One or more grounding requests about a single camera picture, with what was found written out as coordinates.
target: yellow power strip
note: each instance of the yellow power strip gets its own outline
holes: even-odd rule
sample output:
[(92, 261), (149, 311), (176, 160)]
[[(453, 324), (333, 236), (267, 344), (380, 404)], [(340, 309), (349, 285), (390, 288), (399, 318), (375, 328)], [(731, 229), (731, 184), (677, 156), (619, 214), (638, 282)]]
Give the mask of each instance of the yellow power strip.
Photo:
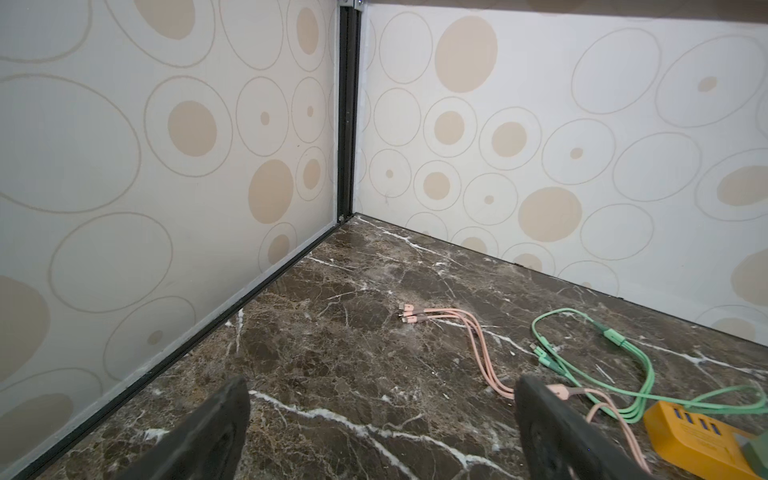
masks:
[(656, 402), (643, 420), (654, 450), (672, 465), (704, 480), (760, 479), (740, 447), (740, 437), (744, 442), (754, 435), (669, 402)]

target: coiled green cable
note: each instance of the coiled green cable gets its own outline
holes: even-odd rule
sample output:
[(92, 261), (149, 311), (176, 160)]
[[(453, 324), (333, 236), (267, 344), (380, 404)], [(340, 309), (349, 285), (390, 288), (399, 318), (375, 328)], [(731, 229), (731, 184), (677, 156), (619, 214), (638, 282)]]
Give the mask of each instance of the coiled green cable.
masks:
[[(536, 323), (538, 323), (540, 320), (548, 316), (555, 315), (557, 313), (563, 313), (563, 312), (575, 313), (576, 315), (579, 315), (582, 318), (586, 319), (593, 326), (597, 327), (603, 333), (603, 336), (605, 336), (607, 339), (609, 339), (611, 342), (615, 343), (622, 349), (629, 352), (632, 356), (636, 357), (640, 361), (641, 365), (643, 366), (643, 370), (645, 370), (645, 381), (643, 382), (643, 385), (641, 386), (640, 390), (638, 390), (637, 392), (633, 392), (631, 390), (619, 389), (617, 387), (603, 383), (600, 380), (590, 377), (586, 373), (582, 372), (581, 370), (579, 370), (578, 368), (570, 364), (562, 356), (558, 355), (557, 351), (555, 351), (555, 349), (549, 343), (549, 341), (547, 341), (547, 339), (543, 335), (540, 335), (539, 332), (536, 331)], [(624, 417), (624, 420), (626, 420), (627, 423), (636, 423), (643, 418), (643, 414), (645, 413), (645, 406), (648, 400), (664, 400), (665, 402), (676, 403), (678, 405), (682, 405), (686, 407), (686, 409), (688, 409), (690, 412), (703, 413), (706, 415), (714, 415), (714, 414), (746, 415), (746, 414), (768, 413), (768, 408), (766, 407), (766, 401), (768, 401), (768, 399), (766, 398), (766, 394), (763, 391), (763, 389), (761, 389), (757, 385), (730, 386), (724, 389), (714, 390), (712, 392), (705, 393), (692, 400), (682, 400), (682, 399), (675, 399), (672, 397), (653, 395), (652, 393), (650, 393), (650, 391), (654, 387), (656, 373), (654, 372), (654, 366), (650, 362), (648, 355), (646, 355), (645, 352), (643, 352), (642, 350), (637, 348), (635, 345), (630, 343), (630, 341), (627, 340), (626, 337), (621, 335), (616, 330), (609, 328), (603, 325), (602, 323), (596, 322), (595, 320), (590, 318), (589, 315), (587, 315), (586, 313), (580, 312), (578, 310), (574, 310), (572, 308), (560, 308), (557, 310), (552, 310), (551, 312), (546, 312), (545, 314), (536, 317), (536, 319), (531, 324), (531, 331), (533, 332), (534, 338), (536, 338), (536, 340), (541, 344), (541, 346), (543, 346), (546, 349), (546, 352), (544, 352), (540, 348), (537, 348), (535, 350), (535, 354), (538, 355), (539, 362), (549, 367), (550, 369), (554, 370), (555, 372), (563, 375), (565, 378), (569, 379), (572, 383), (574, 383), (574, 385), (582, 386), (581, 383), (576, 378), (576, 376), (574, 375), (574, 373), (576, 373), (582, 379), (587, 380), (589, 383), (595, 384), (596, 386), (600, 386), (602, 389), (606, 389), (611, 392), (620, 393), (627, 396), (633, 396), (635, 400), (634, 402), (632, 402), (631, 405), (629, 405), (626, 408), (619, 409), (619, 413), (621, 414), (622, 417)], [(728, 392), (737, 392), (742, 390), (754, 391), (758, 396), (758, 401), (749, 405), (741, 405), (741, 406), (703, 402), (703, 400), (709, 399), (714, 396), (722, 395)], [(593, 403), (599, 403), (601, 401), (592, 395), (588, 395), (588, 397)], [(616, 418), (616, 415), (610, 410), (603, 409), (603, 411), (606, 412), (611, 417)]]

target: wall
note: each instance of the wall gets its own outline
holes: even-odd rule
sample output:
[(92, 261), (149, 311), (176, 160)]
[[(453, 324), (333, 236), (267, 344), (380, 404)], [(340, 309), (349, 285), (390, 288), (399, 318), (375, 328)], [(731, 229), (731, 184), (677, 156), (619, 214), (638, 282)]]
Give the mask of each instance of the wall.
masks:
[(768, 345), (765, 4), (448, 3), (366, 11), (356, 209)]
[(2, 3), (0, 478), (333, 222), (335, 5)]

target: brown marble tabletop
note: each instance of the brown marble tabletop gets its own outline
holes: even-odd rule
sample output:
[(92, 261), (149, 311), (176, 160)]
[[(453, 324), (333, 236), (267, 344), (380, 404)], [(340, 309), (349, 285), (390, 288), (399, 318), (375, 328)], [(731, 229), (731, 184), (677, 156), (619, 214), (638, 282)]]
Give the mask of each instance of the brown marble tabletop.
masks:
[[(235, 375), (251, 391), (238, 478), (529, 478), (513, 402), (487, 388), (463, 327), (406, 325), (397, 317), (402, 302), (474, 312), (509, 385), (523, 373), (564, 381), (528, 346), (537, 315), (569, 306), (649, 355), (654, 393), (692, 398), (745, 382), (768, 389), (764, 346), (357, 216), (41, 478), (115, 477)], [(568, 316), (540, 325), (590, 375), (640, 387), (639, 366), (594, 328)], [(569, 402), (588, 411), (580, 399)], [(718, 418), (768, 429), (766, 415)], [(627, 451), (614, 420), (599, 415), (595, 425)], [(695, 478), (654, 453), (642, 422), (633, 430), (657, 478)]]

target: black corner post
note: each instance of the black corner post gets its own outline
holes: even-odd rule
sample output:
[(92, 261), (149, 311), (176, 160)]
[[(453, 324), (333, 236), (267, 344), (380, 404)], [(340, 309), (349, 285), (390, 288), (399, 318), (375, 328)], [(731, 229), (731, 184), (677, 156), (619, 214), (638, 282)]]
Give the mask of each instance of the black corner post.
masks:
[(362, 0), (339, 1), (339, 179), (337, 218), (354, 214), (357, 81), (360, 57)]

